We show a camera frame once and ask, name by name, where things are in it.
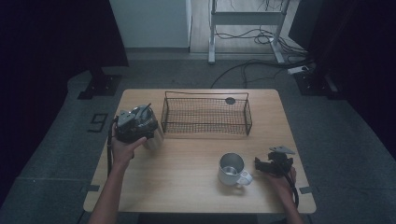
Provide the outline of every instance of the wire basket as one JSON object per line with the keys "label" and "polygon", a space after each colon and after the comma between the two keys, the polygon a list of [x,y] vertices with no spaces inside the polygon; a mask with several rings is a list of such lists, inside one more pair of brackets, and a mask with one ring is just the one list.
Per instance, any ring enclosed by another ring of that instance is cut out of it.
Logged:
{"label": "wire basket", "polygon": [[248,93],[166,91],[161,124],[164,133],[249,135],[252,120]]}

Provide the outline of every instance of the black curtain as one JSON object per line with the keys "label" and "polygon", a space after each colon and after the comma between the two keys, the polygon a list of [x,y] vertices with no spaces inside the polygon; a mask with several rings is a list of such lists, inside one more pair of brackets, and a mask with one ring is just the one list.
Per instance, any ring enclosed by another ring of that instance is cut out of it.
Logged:
{"label": "black curtain", "polygon": [[3,202],[56,118],[67,80],[87,69],[128,66],[107,0],[16,0],[0,5]]}

